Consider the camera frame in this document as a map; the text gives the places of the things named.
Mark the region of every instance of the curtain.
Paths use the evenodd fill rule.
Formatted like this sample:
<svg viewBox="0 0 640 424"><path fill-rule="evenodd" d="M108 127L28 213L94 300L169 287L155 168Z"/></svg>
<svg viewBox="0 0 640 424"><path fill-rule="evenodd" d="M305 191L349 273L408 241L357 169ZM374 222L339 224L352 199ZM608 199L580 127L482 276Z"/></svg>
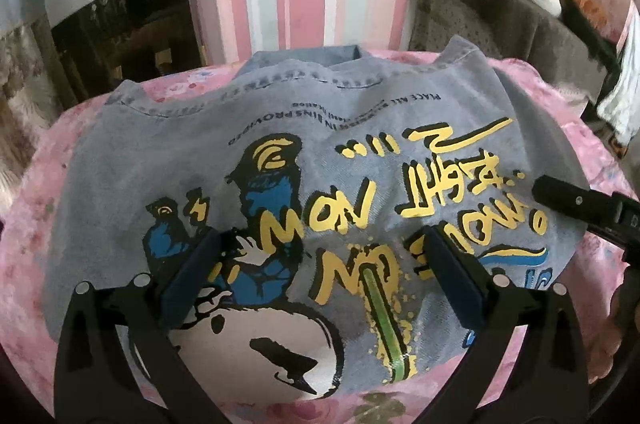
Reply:
<svg viewBox="0 0 640 424"><path fill-rule="evenodd" d="M45 17L0 36L0 219L40 138L76 103Z"/></svg>

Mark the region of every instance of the screw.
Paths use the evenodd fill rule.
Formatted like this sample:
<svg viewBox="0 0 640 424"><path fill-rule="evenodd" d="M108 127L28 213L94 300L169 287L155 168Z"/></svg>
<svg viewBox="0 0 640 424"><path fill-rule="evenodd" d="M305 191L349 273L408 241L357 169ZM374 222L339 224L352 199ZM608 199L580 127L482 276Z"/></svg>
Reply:
<svg viewBox="0 0 640 424"><path fill-rule="evenodd" d="M143 272L142 274L138 274L133 279L133 285L135 285L136 287L146 287L147 285L149 285L149 282L151 282L151 276L149 276L149 274L146 274L145 272Z"/></svg>
<svg viewBox="0 0 640 424"><path fill-rule="evenodd" d="M564 296L566 294L566 287L562 285L562 283L554 283L553 289L559 296Z"/></svg>
<svg viewBox="0 0 640 424"><path fill-rule="evenodd" d="M498 287L508 287L509 283L511 283L511 281L504 274L496 274L494 276L494 284Z"/></svg>
<svg viewBox="0 0 640 424"><path fill-rule="evenodd" d="M78 294L86 294L87 292L89 292L90 288L91 286L89 285L89 282L81 281L80 283L78 283L78 285L76 285L76 292Z"/></svg>

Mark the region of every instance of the pink floral fabric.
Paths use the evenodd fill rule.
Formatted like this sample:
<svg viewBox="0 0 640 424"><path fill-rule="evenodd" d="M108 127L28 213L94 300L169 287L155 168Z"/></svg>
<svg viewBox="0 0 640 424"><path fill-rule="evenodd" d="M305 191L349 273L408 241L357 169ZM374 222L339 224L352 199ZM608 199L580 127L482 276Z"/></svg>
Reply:
<svg viewBox="0 0 640 424"><path fill-rule="evenodd" d="M430 63L436 58L436 54L424 52L372 53L408 64ZM530 65L518 60L492 60L491 64L507 72L555 118L578 155L592 188L635 197L600 140ZM227 84L239 67L240 64L201 68L148 81L143 87L156 101L180 100ZM105 100L106 96L96 97L65 112L42 138L0 240L0 343L27 386L50 412L57 345L47 333L40 307L49 235L74 145L91 126ZM622 282L624 268L620 249L587 234L561 274L561 281L572 294L590 356L607 339L604 330L609 304ZM523 336L520 329L514 333L484 404L500 395ZM408 424L430 403L461 358L455 357L410 380L380 387L375 392L260 408L229 404L223 410L235 424ZM159 400L151 390L146 390L145 396Z"/></svg>

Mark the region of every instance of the green stripe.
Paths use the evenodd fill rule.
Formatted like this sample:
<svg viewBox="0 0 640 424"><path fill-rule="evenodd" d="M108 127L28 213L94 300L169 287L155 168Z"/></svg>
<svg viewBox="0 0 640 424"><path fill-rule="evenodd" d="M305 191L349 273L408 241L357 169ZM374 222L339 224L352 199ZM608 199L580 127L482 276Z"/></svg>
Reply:
<svg viewBox="0 0 640 424"><path fill-rule="evenodd" d="M406 351L400 330L391 314L391 310L382 295L382 286L371 269L362 271L365 294L371 306L373 319L384 344L392 369L391 382L406 379L409 370L406 364Z"/></svg>

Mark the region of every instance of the white appliance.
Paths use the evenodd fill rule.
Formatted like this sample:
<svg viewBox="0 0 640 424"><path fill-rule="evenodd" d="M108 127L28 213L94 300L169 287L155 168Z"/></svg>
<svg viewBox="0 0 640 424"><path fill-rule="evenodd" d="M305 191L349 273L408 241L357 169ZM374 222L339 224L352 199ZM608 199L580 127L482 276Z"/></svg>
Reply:
<svg viewBox="0 0 640 424"><path fill-rule="evenodd" d="M56 49L79 100L122 79L224 63L216 0L45 0Z"/></svg>

